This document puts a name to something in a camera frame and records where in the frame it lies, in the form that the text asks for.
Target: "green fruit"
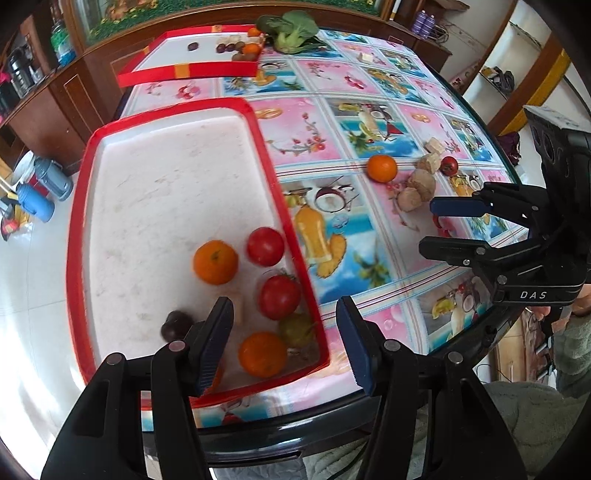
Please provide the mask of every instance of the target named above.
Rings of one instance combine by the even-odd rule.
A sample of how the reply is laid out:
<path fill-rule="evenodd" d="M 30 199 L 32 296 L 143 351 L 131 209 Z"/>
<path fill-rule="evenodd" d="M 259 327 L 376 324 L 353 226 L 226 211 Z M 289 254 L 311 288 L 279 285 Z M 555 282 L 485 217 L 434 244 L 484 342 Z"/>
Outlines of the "green fruit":
<path fill-rule="evenodd" d="M 279 336 L 289 348 L 303 348 L 314 340 L 314 323 L 305 313 L 292 313 L 279 321 Z"/>

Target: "screw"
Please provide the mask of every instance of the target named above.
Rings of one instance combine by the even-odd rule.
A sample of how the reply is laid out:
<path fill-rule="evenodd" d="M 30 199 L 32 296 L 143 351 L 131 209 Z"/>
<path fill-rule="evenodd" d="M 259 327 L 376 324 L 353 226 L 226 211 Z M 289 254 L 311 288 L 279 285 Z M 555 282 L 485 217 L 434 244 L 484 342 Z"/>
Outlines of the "screw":
<path fill-rule="evenodd" d="M 384 348 L 390 352 L 398 352 L 400 350 L 400 343 L 396 340 L 386 340 L 384 342 Z"/>
<path fill-rule="evenodd" d="M 464 361 L 464 357 L 462 357 L 462 354 L 459 352 L 449 352 L 447 358 L 449 358 L 451 363 L 456 365 L 459 365 Z"/>
<path fill-rule="evenodd" d="M 112 353 L 107 357 L 107 363 L 109 365 L 117 365 L 123 360 L 123 355 L 120 353 Z"/>
<path fill-rule="evenodd" d="M 171 352 L 180 352 L 184 348 L 185 343 L 182 340 L 175 340 L 174 342 L 170 342 L 168 344 L 168 350 Z"/>

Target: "fish tank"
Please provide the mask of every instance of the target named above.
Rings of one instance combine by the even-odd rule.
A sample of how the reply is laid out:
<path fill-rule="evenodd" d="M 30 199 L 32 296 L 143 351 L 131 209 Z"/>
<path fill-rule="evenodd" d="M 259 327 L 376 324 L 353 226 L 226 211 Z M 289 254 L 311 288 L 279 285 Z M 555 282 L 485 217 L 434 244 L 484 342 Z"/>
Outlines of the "fish tank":
<path fill-rule="evenodd" d="M 306 0 L 308 3 L 348 8 L 377 15 L 378 0 Z M 136 25 L 193 8 L 232 0 L 73 0 L 86 42 L 93 45 Z"/>

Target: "gold ribbon on box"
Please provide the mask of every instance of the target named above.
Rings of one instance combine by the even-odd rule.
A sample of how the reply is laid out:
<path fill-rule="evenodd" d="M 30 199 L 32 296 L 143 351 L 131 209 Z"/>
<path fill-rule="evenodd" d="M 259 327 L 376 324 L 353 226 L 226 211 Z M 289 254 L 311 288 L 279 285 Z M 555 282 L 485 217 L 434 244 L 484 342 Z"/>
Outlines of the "gold ribbon on box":
<path fill-rule="evenodd" d="M 174 66 L 174 78 L 188 79 L 190 76 L 188 63 L 180 63 Z"/>

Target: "dark purple fruit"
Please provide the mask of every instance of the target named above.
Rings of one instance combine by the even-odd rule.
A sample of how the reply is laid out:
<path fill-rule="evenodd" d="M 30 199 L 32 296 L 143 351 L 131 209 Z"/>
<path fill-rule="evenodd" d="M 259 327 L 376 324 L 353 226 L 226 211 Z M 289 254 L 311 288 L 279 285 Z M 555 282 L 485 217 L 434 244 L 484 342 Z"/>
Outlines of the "dark purple fruit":
<path fill-rule="evenodd" d="M 175 340 L 182 340 L 188 334 L 193 326 L 193 318 L 180 310 L 173 310 L 166 317 L 166 322 L 160 329 L 160 335 L 165 342 L 173 342 Z"/>

